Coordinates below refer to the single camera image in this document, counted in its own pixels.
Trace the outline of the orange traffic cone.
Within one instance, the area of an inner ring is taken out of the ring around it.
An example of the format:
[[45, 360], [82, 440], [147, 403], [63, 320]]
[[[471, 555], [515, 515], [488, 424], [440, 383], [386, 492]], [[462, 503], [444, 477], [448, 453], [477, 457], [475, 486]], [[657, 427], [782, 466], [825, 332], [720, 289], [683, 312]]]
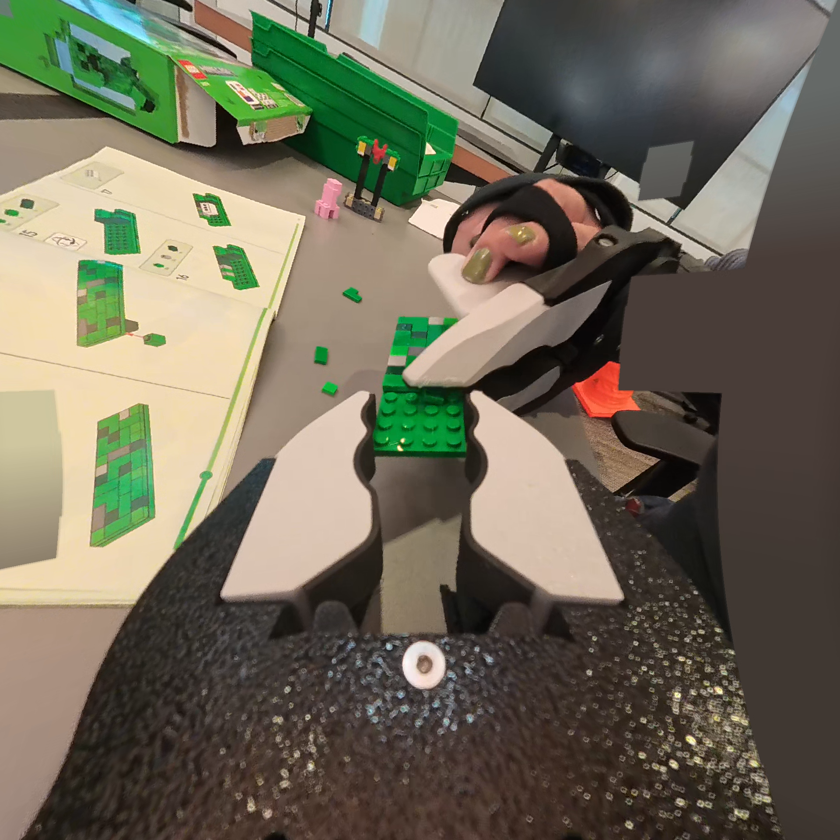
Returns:
[[609, 361], [594, 374], [572, 385], [572, 391], [589, 417], [611, 418], [621, 411], [640, 410], [633, 391], [618, 386], [620, 364]]

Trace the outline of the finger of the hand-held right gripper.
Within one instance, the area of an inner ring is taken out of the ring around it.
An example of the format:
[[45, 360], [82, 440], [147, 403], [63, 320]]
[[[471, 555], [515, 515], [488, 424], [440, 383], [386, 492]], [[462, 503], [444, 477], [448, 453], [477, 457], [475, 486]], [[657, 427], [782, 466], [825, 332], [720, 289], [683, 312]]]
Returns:
[[555, 396], [570, 389], [576, 380], [572, 373], [554, 366], [515, 392], [496, 397], [496, 403], [517, 415], [537, 412]]
[[591, 316], [613, 304], [609, 285], [580, 290], [549, 303], [530, 285], [509, 285], [458, 320], [410, 361], [402, 373], [411, 387], [471, 387], [496, 371], [509, 373], [514, 390], [538, 378], [542, 363], [560, 367], [558, 387], [589, 378], [602, 366], [603, 328]]

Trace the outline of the green cardboard toy box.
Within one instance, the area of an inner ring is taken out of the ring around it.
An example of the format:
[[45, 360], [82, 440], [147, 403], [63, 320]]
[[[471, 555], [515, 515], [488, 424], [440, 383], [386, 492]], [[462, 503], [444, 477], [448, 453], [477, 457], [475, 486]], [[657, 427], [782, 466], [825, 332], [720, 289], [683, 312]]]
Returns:
[[265, 71], [130, 2], [2, 1], [1, 60], [172, 144], [214, 147], [217, 111], [244, 145], [298, 136], [312, 115]]

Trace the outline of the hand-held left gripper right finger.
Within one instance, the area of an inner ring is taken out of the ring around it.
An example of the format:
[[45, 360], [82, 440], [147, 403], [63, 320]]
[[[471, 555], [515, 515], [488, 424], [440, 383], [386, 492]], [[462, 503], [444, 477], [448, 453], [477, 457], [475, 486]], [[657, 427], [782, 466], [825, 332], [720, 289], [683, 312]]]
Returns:
[[465, 626], [520, 604], [537, 633], [555, 634], [563, 606], [621, 605], [623, 589], [561, 452], [482, 392], [465, 397], [465, 432]]

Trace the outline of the black office chair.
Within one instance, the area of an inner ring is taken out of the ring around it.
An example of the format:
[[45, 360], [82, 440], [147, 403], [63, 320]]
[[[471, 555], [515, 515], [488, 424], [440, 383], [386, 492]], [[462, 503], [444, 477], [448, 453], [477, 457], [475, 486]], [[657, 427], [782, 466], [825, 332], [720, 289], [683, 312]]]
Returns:
[[616, 490], [619, 497], [672, 497], [696, 478], [718, 433], [721, 395], [707, 392], [654, 392], [654, 412], [623, 410], [612, 430], [626, 448], [655, 463]]

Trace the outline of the building instruction booklet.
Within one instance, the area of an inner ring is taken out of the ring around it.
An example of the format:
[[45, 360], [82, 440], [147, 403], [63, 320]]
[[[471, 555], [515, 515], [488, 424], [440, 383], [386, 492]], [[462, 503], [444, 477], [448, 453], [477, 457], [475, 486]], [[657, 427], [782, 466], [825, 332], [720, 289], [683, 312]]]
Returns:
[[131, 604], [216, 507], [304, 224], [111, 148], [2, 194], [2, 606]]

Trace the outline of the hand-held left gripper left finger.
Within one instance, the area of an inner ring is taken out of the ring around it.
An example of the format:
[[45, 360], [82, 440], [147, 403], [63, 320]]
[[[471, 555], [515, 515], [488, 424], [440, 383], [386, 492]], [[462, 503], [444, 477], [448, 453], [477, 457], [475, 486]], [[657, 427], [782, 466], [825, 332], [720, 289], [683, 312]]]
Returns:
[[359, 391], [276, 456], [220, 591], [226, 603], [280, 602], [309, 628], [339, 602], [363, 624], [383, 571], [375, 474], [375, 396]]

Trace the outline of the green studded plate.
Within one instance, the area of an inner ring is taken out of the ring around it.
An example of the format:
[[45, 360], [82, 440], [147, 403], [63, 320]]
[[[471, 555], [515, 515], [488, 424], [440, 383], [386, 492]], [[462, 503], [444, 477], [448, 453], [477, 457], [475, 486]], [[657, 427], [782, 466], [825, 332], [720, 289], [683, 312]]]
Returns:
[[457, 322], [456, 318], [401, 317], [382, 381], [373, 432], [379, 456], [466, 456], [465, 392], [453, 387], [412, 387], [405, 368]]

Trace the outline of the person's right hand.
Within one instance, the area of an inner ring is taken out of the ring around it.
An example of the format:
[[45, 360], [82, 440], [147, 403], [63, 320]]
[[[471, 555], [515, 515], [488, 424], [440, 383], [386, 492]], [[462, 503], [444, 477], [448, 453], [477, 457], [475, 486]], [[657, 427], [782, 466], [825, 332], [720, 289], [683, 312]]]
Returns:
[[525, 173], [477, 188], [448, 220], [443, 251], [465, 257], [461, 276], [483, 285], [508, 265], [558, 268], [604, 228], [630, 230], [634, 212], [606, 180]]

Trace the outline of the white card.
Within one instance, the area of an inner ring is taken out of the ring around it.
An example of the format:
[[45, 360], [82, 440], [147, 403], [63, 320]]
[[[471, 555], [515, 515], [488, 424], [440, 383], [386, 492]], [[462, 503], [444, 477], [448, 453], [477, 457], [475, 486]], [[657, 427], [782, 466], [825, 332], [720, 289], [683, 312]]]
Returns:
[[443, 239], [446, 226], [457, 210], [459, 204], [446, 198], [423, 199], [408, 223], [437, 239]]

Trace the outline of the green plastic bin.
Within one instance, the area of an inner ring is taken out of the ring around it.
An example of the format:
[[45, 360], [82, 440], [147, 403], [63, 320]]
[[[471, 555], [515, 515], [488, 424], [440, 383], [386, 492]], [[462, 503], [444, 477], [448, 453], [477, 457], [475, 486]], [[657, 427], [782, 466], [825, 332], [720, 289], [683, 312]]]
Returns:
[[354, 179], [366, 137], [387, 144], [400, 162], [385, 178], [382, 197], [402, 206], [446, 180], [458, 121], [347, 56], [333, 56], [316, 39], [252, 13], [254, 67], [268, 73], [312, 114], [304, 133], [286, 144], [341, 176]]

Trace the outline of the black frame brick model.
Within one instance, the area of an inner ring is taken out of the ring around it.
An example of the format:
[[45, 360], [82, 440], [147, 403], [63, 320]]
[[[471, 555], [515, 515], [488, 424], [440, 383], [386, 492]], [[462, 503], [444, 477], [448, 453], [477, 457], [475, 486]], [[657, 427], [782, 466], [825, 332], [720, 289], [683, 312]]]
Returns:
[[[384, 209], [379, 204], [385, 179], [398, 168], [401, 156], [398, 152], [389, 150], [387, 143], [380, 145], [378, 140], [363, 135], [357, 139], [356, 152], [360, 157], [360, 170], [353, 192], [344, 196], [343, 206], [362, 217], [381, 222]], [[377, 175], [371, 197], [367, 198], [364, 196], [364, 189], [371, 166], [377, 169]]]

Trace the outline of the black monitor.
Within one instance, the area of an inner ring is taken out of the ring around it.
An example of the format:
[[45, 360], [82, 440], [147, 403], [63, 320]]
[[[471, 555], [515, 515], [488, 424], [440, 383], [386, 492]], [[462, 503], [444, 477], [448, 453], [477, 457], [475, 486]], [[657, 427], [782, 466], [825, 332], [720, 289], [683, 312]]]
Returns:
[[686, 208], [815, 54], [808, 1], [509, 1], [474, 84], [640, 182], [649, 148], [693, 143]]

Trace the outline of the scattered green flat tiles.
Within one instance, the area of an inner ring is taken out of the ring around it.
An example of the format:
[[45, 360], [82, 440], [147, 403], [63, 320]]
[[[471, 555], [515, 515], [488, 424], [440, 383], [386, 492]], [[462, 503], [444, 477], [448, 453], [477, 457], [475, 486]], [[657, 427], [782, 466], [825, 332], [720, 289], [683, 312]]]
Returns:
[[[351, 300], [354, 303], [362, 302], [362, 295], [355, 287], [348, 287], [342, 291], [344, 298]], [[329, 362], [329, 349], [324, 346], [317, 346], [314, 351], [313, 361], [315, 364], [326, 366]], [[335, 396], [339, 387], [332, 381], [326, 381], [322, 385], [322, 393], [328, 396]]]

